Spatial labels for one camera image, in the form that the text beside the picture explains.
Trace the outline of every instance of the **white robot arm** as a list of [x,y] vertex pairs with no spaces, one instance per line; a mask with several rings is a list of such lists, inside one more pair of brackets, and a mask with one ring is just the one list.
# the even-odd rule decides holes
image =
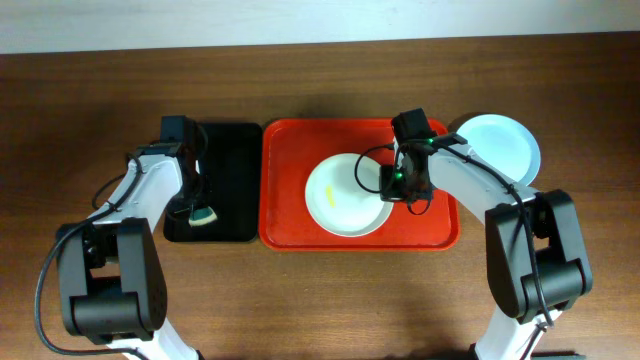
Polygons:
[[[485,225],[487,275],[497,307],[471,356],[529,359],[546,328],[593,286],[571,198],[509,179],[455,133],[437,136],[422,109],[391,124],[397,160],[380,169],[381,199],[431,201],[437,188]],[[533,235],[548,238],[549,246],[536,251]]]
[[[122,353],[131,359],[202,359],[166,319],[167,289],[152,238],[168,204],[174,211],[186,210],[180,216],[190,224],[194,210],[201,210],[205,184],[197,173],[196,155],[203,147],[206,150],[202,136],[206,134],[184,116],[163,117],[160,140],[129,156],[127,173],[109,200],[87,220],[63,225],[58,231],[38,279],[35,301],[36,330],[49,349],[63,355]],[[198,224],[215,220],[213,211],[205,211],[204,216],[199,213]],[[71,335],[85,336],[111,349],[62,349],[44,334],[40,298],[54,258],[65,328]],[[92,269],[107,263],[118,263],[120,274],[92,275]]]

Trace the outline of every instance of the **black mat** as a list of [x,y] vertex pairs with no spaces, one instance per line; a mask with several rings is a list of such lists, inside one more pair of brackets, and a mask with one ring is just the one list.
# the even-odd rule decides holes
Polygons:
[[205,199],[218,220],[191,227],[165,217],[164,236],[174,242],[248,242],[258,233],[262,128],[249,123],[200,123],[209,137],[200,161]]

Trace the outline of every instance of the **sponge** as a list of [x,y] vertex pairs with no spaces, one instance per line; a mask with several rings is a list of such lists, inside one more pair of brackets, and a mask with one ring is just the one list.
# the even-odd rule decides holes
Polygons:
[[218,216],[209,206],[195,209],[189,215],[189,225],[191,227],[207,225],[216,220],[218,220]]

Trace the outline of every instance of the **black cable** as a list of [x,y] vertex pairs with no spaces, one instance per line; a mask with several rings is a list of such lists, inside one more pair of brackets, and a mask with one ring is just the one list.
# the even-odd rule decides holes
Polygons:
[[[388,149],[388,150],[393,150],[393,143],[391,144],[385,144],[385,145],[379,145],[379,146],[374,146],[370,149],[368,149],[367,151],[365,151],[364,153],[360,154],[360,157],[358,157],[358,160],[356,160],[356,166],[353,169],[353,174],[356,177],[356,182],[358,183],[358,185],[362,188],[362,190],[366,191],[366,192],[370,192],[372,194],[380,194],[382,192],[382,189],[380,190],[371,190],[368,187],[364,186],[361,182],[360,179],[358,178],[358,166],[360,165],[360,160],[362,160],[362,158],[364,158],[365,156],[367,156],[368,153],[378,150],[378,149]],[[395,155],[395,159],[393,160],[393,171],[391,172],[391,179],[390,181],[387,183],[387,187],[384,189],[384,191],[389,190],[389,188],[391,187],[391,184],[393,183],[393,175],[396,171],[396,166],[398,164],[398,157],[400,156],[400,152],[397,151],[396,155]]]
[[536,324],[536,328],[533,330],[533,334],[531,334],[531,337],[529,338],[527,348],[524,350],[520,360],[527,360],[527,357],[530,355],[529,353],[533,351],[533,345],[543,332],[547,332],[547,323]]
[[47,272],[49,271],[49,267],[51,266],[51,263],[53,262],[53,260],[56,258],[56,256],[60,252],[60,249],[62,249],[64,244],[73,235],[75,235],[79,231],[83,230],[86,226],[91,225],[93,222],[95,222],[97,220],[100,220],[100,219],[112,214],[113,212],[115,212],[125,202],[125,200],[127,200],[127,198],[131,195],[131,193],[133,192],[135,187],[138,185],[138,182],[140,181],[140,177],[142,176],[142,164],[140,163],[140,159],[138,159],[138,157],[136,157],[135,155],[127,154],[127,156],[136,163],[136,176],[133,178],[133,181],[131,182],[131,184],[129,185],[127,190],[125,190],[124,194],[122,194],[122,197],[120,197],[120,199],[118,199],[118,201],[116,201],[115,204],[110,206],[107,210],[105,210],[105,211],[103,211],[103,212],[101,212],[99,214],[93,215],[93,216],[91,216],[91,217],[89,217],[89,218],[77,223],[69,231],[67,231],[67,233],[64,234],[60,238],[60,240],[58,240],[53,245],[51,250],[49,250],[49,254],[45,258],[44,264],[42,265],[42,270],[40,270],[40,274],[38,275],[38,282],[37,282],[37,285],[36,285],[36,294],[35,294],[35,299],[34,299],[34,319],[35,319],[36,332],[38,333],[38,337],[40,338],[42,343],[49,350],[51,350],[51,351],[53,351],[55,353],[58,353],[58,354],[61,354],[61,355],[69,355],[69,356],[107,355],[107,354],[122,354],[122,353],[126,353],[126,354],[131,354],[133,356],[137,356],[138,358],[140,358],[142,360],[148,360],[137,349],[116,348],[116,349],[101,349],[101,350],[68,350],[68,349],[60,348],[60,347],[54,345],[51,342],[51,340],[49,340],[47,335],[45,334],[44,327],[42,325],[42,317],[41,317],[41,309],[40,309],[40,303],[41,303],[41,300],[42,300],[42,289],[44,287],[44,280],[45,280],[45,278],[47,276]]
[[98,189],[98,191],[96,191],[96,194],[93,195],[93,197],[91,198],[91,207],[93,207],[94,210],[100,209],[100,207],[97,204],[98,203],[98,196],[100,196],[100,194],[102,194],[102,192],[105,191],[113,183],[115,183],[116,181],[124,178],[125,175],[126,174],[120,174],[120,175],[114,177],[113,179],[107,181],[106,184],[102,185],[102,187],[100,189]]
[[527,216],[526,213],[526,208],[524,207],[524,203],[522,202],[522,198],[520,198],[520,195],[518,195],[518,192],[514,189],[512,184],[509,184],[502,176],[500,176],[497,172],[495,172],[492,168],[490,168],[489,166],[476,161],[474,159],[471,158],[471,156],[467,156],[467,155],[463,155],[460,152],[446,146],[446,145],[442,145],[442,144],[438,144],[436,142],[432,142],[431,145],[435,148],[440,148],[440,149],[444,149],[450,153],[452,153],[453,155],[465,160],[466,162],[475,165],[479,168],[481,168],[482,170],[486,171],[487,173],[489,173],[491,176],[493,176],[494,178],[496,178],[496,180],[498,180],[498,182],[505,187],[505,189],[507,189],[507,192],[515,199],[516,203],[518,204],[518,208],[519,208],[519,212],[520,212],[520,218],[522,223],[524,224],[524,231],[525,234],[527,236],[527,245],[529,248],[529,261],[531,262],[531,272],[533,275],[533,280],[536,286],[536,293],[538,295],[538,301],[540,302],[540,305],[542,307],[542,312],[544,313],[544,317],[545,320],[547,322],[547,324],[550,327],[554,326],[553,323],[553,319],[551,318],[551,314],[549,313],[549,308],[547,307],[547,302],[544,299],[544,294],[542,293],[542,285],[540,284],[540,273],[538,272],[538,264],[536,261],[536,250],[535,250],[535,246],[533,243],[533,231],[531,230],[531,223],[529,222],[529,217]]
[[408,202],[408,203],[407,203],[407,209],[409,209],[409,212],[410,212],[412,215],[424,215],[424,214],[427,212],[427,210],[429,210],[429,208],[431,207],[431,202],[432,202],[432,201],[433,201],[433,200],[428,200],[428,202],[427,202],[427,206],[424,208],[424,210],[422,210],[422,211],[421,211],[421,212],[419,212],[419,213],[416,213],[415,211],[413,211],[413,203],[412,203],[412,202]]

